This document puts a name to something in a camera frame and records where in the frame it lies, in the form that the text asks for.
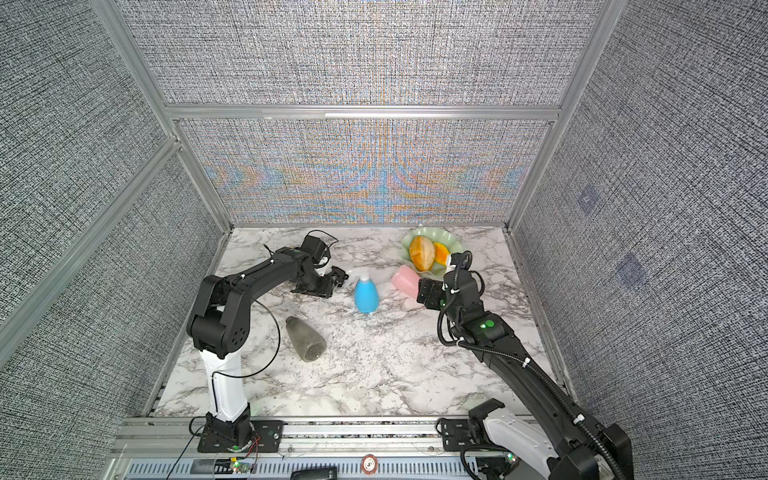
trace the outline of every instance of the marble surface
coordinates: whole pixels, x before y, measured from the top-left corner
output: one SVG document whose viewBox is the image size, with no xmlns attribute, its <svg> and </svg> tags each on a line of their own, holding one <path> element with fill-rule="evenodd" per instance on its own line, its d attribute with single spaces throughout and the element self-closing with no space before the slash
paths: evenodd
<svg viewBox="0 0 768 480">
<path fill-rule="evenodd" d="M 259 263 L 272 250 L 298 246 L 310 228 L 235 229 L 217 275 Z M 435 334 L 437 312 L 425 310 L 389 282 L 402 264 L 400 240 L 409 228 L 339 227 L 324 229 L 339 238 L 331 264 L 344 270 L 368 266 L 381 302 L 374 313 L 360 313 L 348 281 L 330 299 L 291 293 L 291 284 L 260 298 L 280 321 L 283 345 L 273 365 L 245 379 L 252 415 L 455 415 L 488 398 L 526 413 L 514 393 L 484 364 L 460 348 L 444 347 Z M 525 292 L 502 230 L 450 227 L 474 256 L 473 270 L 486 282 L 485 308 L 500 315 L 536 362 L 551 374 Z M 328 342 L 317 361 L 301 361 L 290 344 L 285 319 L 298 316 Z M 254 304 L 251 331 L 242 348 L 243 374 L 260 369 L 277 341 L 271 317 Z M 187 339 L 154 416 L 204 415 L 208 391 L 205 368 Z"/>
</svg>

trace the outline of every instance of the gray fabric wall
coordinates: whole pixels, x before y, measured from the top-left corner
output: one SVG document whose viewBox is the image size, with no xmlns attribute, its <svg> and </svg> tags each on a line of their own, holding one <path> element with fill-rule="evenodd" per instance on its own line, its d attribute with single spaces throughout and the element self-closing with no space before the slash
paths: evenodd
<svg viewBox="0 0 768 480">
<path fill-rule="evenodd" d="M 766 45 L 754 2 L 630 2 L 516 230 L 641 480 L 768 472 Z"/>
<path fill-rule="evenodd" d="M 513 120 L 183 119 L 234 223 L 501 223 L 547 130 Z"/>
<path fill-rule="evenodd" d="M 171 103 L 558 104 L 601 0 L 118 0 Z"/>
<path fill-rule="evenodd" d="M 165 139 L 98 17 L 0 4 L 0 323 Z"/>
<path fill-rule="evenodd" d="M 141 414 L 218 227 L 174 157 L 0 371 L 0 478 L 96 478 Z"/>
<path fill-rule="evenodd" d="M 0 58 L 2 322 L 165 135 L 87 1 L 2 3 Z M 98 476 L 219 238 L 169 160 L 0 369 L 0 478 Z"/>
</svg>

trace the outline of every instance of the red wire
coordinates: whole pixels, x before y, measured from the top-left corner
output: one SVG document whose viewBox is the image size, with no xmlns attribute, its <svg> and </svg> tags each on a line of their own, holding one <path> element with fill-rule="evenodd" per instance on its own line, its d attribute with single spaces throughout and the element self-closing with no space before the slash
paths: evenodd
<svg viewBox="0 0 768 480">
<path fill-rule="evenodd" d="M 251 452 L 251 450 L 253 450 L 253 446 L 254 446 L 254 445 L 256 446 L 256 455 L 259 455 L 259 441 L 260 441 L 260 440 L 261 440 L 261 437 L 259 437 L 258 435 L 256 435 L 256 438 L 255 438 L 255 439 L 253 439 L 253 443 L 251 443 L 251 444 L 250 444 L 250 448 L 248 449 L 248 453 L 247 453 L 247 454 L 245 454 L 245 456 L 243 457 L 243 460 L 245 460 L 246 458 L 248 458 L 248 455 L 250 455 L 250 452 Z"/>
<path fill-rule="evenodd" d="M 253 469 L 256 468 L 256 462 L 259 461 L 259 442 L 256 442 L 256 458 L 253 460 L 253 465 L 250 466 L 250 473 L 253 473 Z"/>
</svg>

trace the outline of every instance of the peeled orange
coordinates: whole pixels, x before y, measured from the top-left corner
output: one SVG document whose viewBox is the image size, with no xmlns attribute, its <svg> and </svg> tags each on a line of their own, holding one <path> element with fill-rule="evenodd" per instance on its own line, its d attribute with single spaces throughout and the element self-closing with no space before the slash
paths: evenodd
<svg viewBox="0 0 768 480">
<path fill-rule="evenodd" d="M 442 243 L 435 242 L 435 262 L 445 265 L 448 261 L 448 249 Z"/>
<path fill-rule="evenodd" d="M 435 245 L 423 235 L 413 239 L 409 253 L 411 254 L 411 261 L 419 271 L 429 270 L 435 262 Z"/>
</svg>

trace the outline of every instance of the black cable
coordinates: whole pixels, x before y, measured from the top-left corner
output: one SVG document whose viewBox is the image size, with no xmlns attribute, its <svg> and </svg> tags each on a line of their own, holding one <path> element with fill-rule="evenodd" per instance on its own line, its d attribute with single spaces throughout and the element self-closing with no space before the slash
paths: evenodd
<svg viewBox="0 0 768 480">
<path fill-rule="evenodd" d="M 458 454 L 458 456 L 462 460 L 462 465 L 464 465 L 464 470 L 466 470 L 467 474 L 469 474 L 469 476 L 472 477 L 472 480 L 480 480 L 480 477 L 475 475 L 475 473 L 469 468 L 469 464 L 467 463 L 467 458 L 465 457 L 465 455 L 470 450 L 491 450 L 493 452 L 509 452 L 509 449 L 505 449 L 504 447 L 500 447 L 498 445 L 478 444 L 478 445 L 467 445 L 466 447 L 464 447 L 461 450 L 461 452 Z"/>
<path fill-rule="evenodd" d="M 519 359 L 516 356 L 509 355 L 508 353 L 497 352 L 496 350 L 487 349 L 482 346 L 471 345 L 464 340 L 459 340 L 456 342 L 456 346 L 460 346 L 467 350 L 475 350 L 476 352 L 490 353 L 492 355 L 511 359 L 522 364 L 524 369 L 527 369 L 529 372 L 533 373 L 537 378 L 541 380 L 542 383 L 544 383 L 544 386 L 547 387 L 547 390 L 550 391 L 560 406 L 563 407 L 563 410 L 565 410 L 571 420 L 575 420 L 577 418 L 576 412 L 572 409 L 571 400 L 565 398 L 563 391 L 560 390 L 560 387 L 558 387 L 558 385 L 553 382 L 551 378 L 549 378 L 549 375 L 540 369 L 533 368 L 533 363 L 528 363 L 526 365 L 524 360 Z M 584 424 L 584 421 L 582 420 L 580 422 L 576 422 L 575 425 L 592 441 L 598 453 L 602 455 L 603 458 L 605 458 L 605 462 L 608 463 L 609 467 L 611 467 L 611 471 L 614 473 L 616 479 L 626 480 L 626 477 L 621 471 L 621 467 L 619 466 L 618 462 L 616 462 L 616 459 L 613 457 L 613 455 L 611 455 L 608 449 L 605 448 L 603 442 L 601 442 L 598 437 L 596 437 L 594 433 L 592 433 L 592 431 Z"/>
<path fill-rule="evenodd" d="M 192 419 L 190 420 L 190 424 L 187 425 L 187 429 L 190 431 L 190 435 L 195 436 L 195 437 L 202 436 L 200 433 L 195 433 L 195 432 L 192 431 L 192 422 L 194 422 L 197 419 L 204 419 L 204 418 L 205 417 L 192 417 Z"/>
<path fill-rule="evenodd" d="M 176 459 L 176 461 L 174 462 L 174 466 L 170 467 L 170 470 L 168 470 L 168 475 L 165 475 L 165 480 L 168 480 L 168 479 L 170 478 L 170 474 L 171 474 L 171 473 L 174 471 L 174 468 L 176 468 L 176 465 L 178 465 L 178 464 L 179 464 L 179 460 L 181 460 L 181 457 L 183 457 L 183 456 L 184 456 L 184 452 L 186 452 L 186 451 L 187 451 L 187 449 L 188 449 L 188 448 L 189 448 L 189 446 L 190 446 L 190 443 L 192 443 L 192 440 L 193 440 L 193 439 L 194 439 L 194 438 L 195 438 L 195 437 L 198 435 L 198 433 L 200 432 L 200 429 L 202 429 L 204 426 L 205 426 L 205 425 L 200 425 L 200 428 L 198 428 L 198 429 L 197 429 L 197 431 L 196 431 L 195 433 L 193 433 L 193 434 L 192 434 L 192 436 L 190 437 L 190 441 L 189 441 L 189 442 L 187 442 L 187 445 L 186 445 L 186 446 L 184 446 L 184 450 L 182 450 L 182 451 L 181 451 L 181 453 L 179 454 L 179 458 L 177 458 L 177 459 Z"/>
<path fill-rule="evenodd" d="M 339 239 L 338 239 L 338 238 L 334 237 L 333 235 L 331 235 L 330 233 L 328 233 L 328 232 L 326 232 L 326 231 L 324 231 L 324 230 L 317 230 L 317 229 L 315 229 L 315 230 L 310 230 L 310 231 L 308 231 L 306 234 L 307 234 L 307 235 L 309 235 L 309 234 L 310 234 L 310 233 L 312 233 L 312 232 L 320 232 L 320 233 L 324 233 L 325 235 L 327 235 L 327 236 L 329 236 L 329 237 L 333 238 L 333 239 L 335 240 L 335 242 L 331 243 L 331 244 L 330 244 L 328 247 L 332 247 L 333 245 L 335 245 L 336 243 L 338 243 L 338 242 L 339 242 Z"/>
<path fill-rule="evenodd" d="M 331 235 L 330 233 L 328 233 L 328 232 L 326 232 L 326 231 L 324 231 L 324 230 L 317 230 L 317 229 L 315 229 L 315 230 L 310 230 L 310 231 L 308 231 L 306 234 L 307 234 L 307 235 L 309 235 L 309 234 L 310 234 L 310 233 L 312 233 L 312 232 L 320 232 L 320 233 L 324 233 L 325 235 L 327 235 L 327 236 L 329 236 L 329 237 L 333 238 L 333 242 L 331 242 L 331 244 L 330 244 L 330 245 L 326 245 L 326 251 L 325 251 L 325 253 L 323 254 L 323 256 L 324 256 L 325 258 L 327 258 L 328 260 L 326 260 L 326 262 L 325 262 L 325 263 L 318 263 L 318 264 L 316 264 L 316 265 L 315 265 L 315 268 L 323 268 L 325 265 L 328 265 L 328 262 L 329 262 L 329 261 L 331 261 L 331 247 L 333 247 L 334 245 L 336 245 L 336 244 L 339 242 L 339 239 L 338 239 L 338 238 L 336 238 L 336 237 L 334 237 L 333 235 Z"/>
<path fill-rule="evenodd" d="M 437 338 L 440 340 L 440 343 L 442 343 L 445 346 L 454 346 L 456 342 L 449 342 L 445 339 L 445 337 L 442 335 L 442 319 L 445 317 L 445 311 L 448 309 L 448 307 L 451 306 L 453 303 L 453 299 L 455 297 L 452 296 L 451 299 L 446 303 L 444 307 L 442 307 L 442 310 L 440 310 L 440 313 L 437 315 Z"/>
<path fill-rule="evenodd" d="M 272 359 L 269 361 L 269 363 L 267 363 L 264 366 L 264 368 L 262 368 L 261 370 L 258 370 L 256 372 L 249 373 L 248 375 L 230 375 L 229 373 L 218 372 L 218 371 L 211 373 L 210 374 L 210 389 L 211 389 L 211 392 L 214 395 L 214 405 L 216 406 L 216 412 L 214 413 L 214 415 L 216 415 L 219 412 L 219 401 L 216 398 L 216 383 L 214 382 L 214 375 L 216 375 L 218 373 L 221 376 L 226 376 L 226 377 L 229 377 L 231 379 L 247 379 L 249 377 L 258 375 L 261 372 L 263 372 L 264 370 L 268 369 L 270 367 L 270 365 L 272 365 L 272 362 L 275 361 L 275 358 L 277 357 L 277 353 L 280 351 L 280 340 L 281 340 L 281 338 L 280 338 L 280 325 L 277 322 L 277 318 L 275 318 L 274 314 L 272 313 L 272 310 L 268 309 L 259 300 L 254 300 L 253 302 L 254 303 L 258 303 L 259 305 L 261 305 L 261 307 L 263 309 L 265 309 L 266 312 L 270 314 L 270 316 L 272 316 L 272 320 L 274 320 L 274 322 L 275 322 L 275 326 L 277 327 L 277 348 L 275 349 L 275 354 L 272 355 Z"/>
<path fill-rule="evenodd" d="M 436 431 L 436 432 L 438 433 L 438 435 L 440 435 L 441 437 L 442 437 L 442 430 L 440 430 L 438 427 L 440 426 L 440 422 L 442 422 L 443 420 L 445 420 L 445 419 L 444 419 L 444 418 L 442 418 L 442 417 L 440 417 L 439 419 L 437 419 L 437 422 L 435 422 L 435 431 Z"/>
<path fill-rule="evenodd" d="M 482 275 L 477 270 L 470 270 L 469 272 L 470 273 L 474 273 L 480 279 L 480 294 L 479 295 L 482 296 L 482 294 L 485 293 L 485 280 L 482 279 Z"/>
</svg>

